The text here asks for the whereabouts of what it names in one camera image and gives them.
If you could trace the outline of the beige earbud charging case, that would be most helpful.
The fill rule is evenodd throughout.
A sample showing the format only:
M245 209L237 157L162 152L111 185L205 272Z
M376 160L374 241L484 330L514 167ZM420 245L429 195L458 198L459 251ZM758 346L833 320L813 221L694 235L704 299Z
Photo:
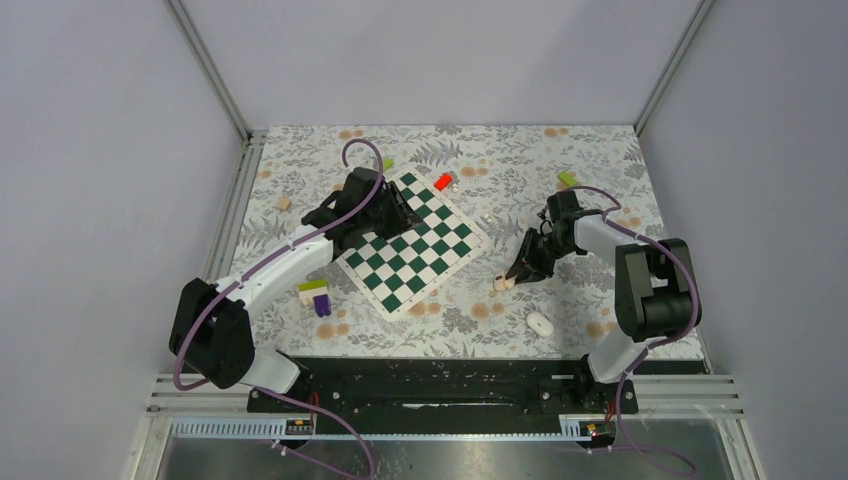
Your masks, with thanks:
M493 281L493 288L495 291L509 291L515 287L515 281L514 277L508 278L505 275L497 275Z

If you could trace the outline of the white earbud case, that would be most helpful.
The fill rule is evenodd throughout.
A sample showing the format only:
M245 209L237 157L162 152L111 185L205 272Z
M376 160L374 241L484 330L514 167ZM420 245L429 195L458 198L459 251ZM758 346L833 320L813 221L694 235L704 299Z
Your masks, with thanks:
M550 320L540 312L533 311L526 316L528 328L541 338L550 338L554 333L554 326Z

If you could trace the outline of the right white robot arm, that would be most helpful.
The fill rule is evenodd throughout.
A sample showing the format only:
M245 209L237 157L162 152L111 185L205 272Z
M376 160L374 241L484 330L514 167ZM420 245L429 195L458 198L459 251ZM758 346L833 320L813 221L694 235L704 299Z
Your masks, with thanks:
M556 262L589 253L612 265L617 325L587 357L590 372L573 386L575 402L597 412L613 398L613 382L626 377L647 354L685 337L702 318L702 307L685 241L655 240L610 217L618 200L605 210L583 207L577 188L547 200L542 226L528 229L509 269L496 276L497 287L540 282L554 274Z

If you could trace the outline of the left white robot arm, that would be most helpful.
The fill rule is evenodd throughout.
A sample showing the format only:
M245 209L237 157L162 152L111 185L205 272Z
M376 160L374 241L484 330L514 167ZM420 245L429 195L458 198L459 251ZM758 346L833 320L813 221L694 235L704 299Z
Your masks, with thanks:
M175 368L188 365L220 389L243 384L270 390L285 410L301 409L309 401L308 381L287 355L255 346L253 321L365 235L391 240L421 222L395 182L355 168L343 188L308 212L267 257L242 273L214 282L195 278L183 287L169 338Z

